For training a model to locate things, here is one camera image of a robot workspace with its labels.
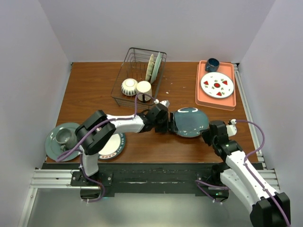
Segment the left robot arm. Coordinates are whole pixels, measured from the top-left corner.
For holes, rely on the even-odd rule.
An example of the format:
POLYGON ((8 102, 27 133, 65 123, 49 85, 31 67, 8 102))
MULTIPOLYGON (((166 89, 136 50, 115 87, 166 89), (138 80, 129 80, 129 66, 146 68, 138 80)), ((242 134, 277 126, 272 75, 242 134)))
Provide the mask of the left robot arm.
POLYGON ((112 116, 102 110, 96 111, 75 130, 77 141, 84 149, 81 158, 82 181, 86 185, 94 185, 98 181, 98 153, 113 135, 143 133, 152 129, 156 133, 178 131, 174 114, 162 103, 130 116, 112 116))

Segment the black wire dish rack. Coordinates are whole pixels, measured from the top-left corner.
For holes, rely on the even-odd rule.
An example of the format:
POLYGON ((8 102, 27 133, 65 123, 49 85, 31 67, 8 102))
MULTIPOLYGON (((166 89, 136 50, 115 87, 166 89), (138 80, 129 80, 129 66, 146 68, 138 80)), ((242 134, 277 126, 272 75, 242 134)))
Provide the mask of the black wire dish rack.
MULTIPOLYGON (((158 53, 161 51, 143 49, 143 48, 129 48, 124 62, 122 63, 116 81, 111 91, 111 96, 119 106, 134 107, 134 96, 126 96, 121 91, 121 84, 125 79, 132 78, 137 82, 145 80, 146 70, 151 54, 154 55, 154 63, 158 53)), ((152 96, 158 97, 163 72, 166 64, 167 54, 162 53, 162 60, 155 82, 151 84, 152 96)))

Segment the cream ceramic mug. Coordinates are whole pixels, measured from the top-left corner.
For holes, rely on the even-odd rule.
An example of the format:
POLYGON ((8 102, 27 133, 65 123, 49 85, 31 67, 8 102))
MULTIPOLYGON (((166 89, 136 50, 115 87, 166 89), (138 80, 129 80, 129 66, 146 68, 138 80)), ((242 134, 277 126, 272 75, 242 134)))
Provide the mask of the cream ceramic mug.
POLYGON ((151 99, 152 87, 148 81, 140 81, 139 83, 137 83, 136 91, 137 93, 145 93, 144 99, 142 94, 138 95, 138 99, 140 101, 143 102, 145 100, 145 102, 147 102, 151 99))

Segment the dark blue plate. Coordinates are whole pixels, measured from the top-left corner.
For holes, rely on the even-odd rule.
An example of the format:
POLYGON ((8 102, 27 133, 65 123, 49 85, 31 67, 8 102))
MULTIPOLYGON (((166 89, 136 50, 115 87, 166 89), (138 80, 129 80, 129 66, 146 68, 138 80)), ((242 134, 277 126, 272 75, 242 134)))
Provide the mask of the dark blue plate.
POLYGON ((207 115, 195 108, 185 107, 173 112, 173 120, 176 124, 176 134, 185 138, 194 138, 200 135, 201 130, 208 128, 207 115))

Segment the mint green flower plate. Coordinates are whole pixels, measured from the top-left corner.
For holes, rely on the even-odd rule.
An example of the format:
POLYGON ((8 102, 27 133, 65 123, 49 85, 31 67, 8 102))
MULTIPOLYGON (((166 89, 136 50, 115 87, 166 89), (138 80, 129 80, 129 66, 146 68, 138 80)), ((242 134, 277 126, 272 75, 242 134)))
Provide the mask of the mint green flower plate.
POLYGON ((162 53, 159 52, 154 64, 154 68, 153 68, 153 72, 152 72, 152 76, 151 76, 151 81, 150 83, 152 84, 153 82, 155 82, 157 75, 158 75, 158 71, 160 68, 160 64, 161 64, 161 60, 162 60, 162 53))

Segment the yellow green ribbed plate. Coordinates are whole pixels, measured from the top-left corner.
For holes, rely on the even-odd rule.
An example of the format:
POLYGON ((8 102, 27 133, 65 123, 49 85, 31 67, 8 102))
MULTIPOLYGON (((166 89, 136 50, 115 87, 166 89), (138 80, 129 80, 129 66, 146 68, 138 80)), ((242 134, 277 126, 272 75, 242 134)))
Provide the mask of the yellow green ribbed plate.
POLYGON ((152 71, 154 67, 154 55, 151 54, 148 65, 147 65, 147 70, 146 70, 146 75, 145 75, 145 81, 149 81, 151 76, 152 76, 152 71))

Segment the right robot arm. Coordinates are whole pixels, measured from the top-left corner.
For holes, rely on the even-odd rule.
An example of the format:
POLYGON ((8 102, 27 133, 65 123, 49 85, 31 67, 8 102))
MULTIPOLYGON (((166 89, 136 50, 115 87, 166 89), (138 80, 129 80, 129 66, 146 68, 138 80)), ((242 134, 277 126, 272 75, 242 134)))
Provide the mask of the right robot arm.
POLYGON ((289 227, 289 197, 272 187, 254 168, 238 142, 230 139, 237 133, 236 123, 235 119, 228 124, 211 121, 208 129, 201 131, 204 142, 222 159, 222 163, 213 166, 212 183, 237 196, 248 210, 254 227, 289 227))

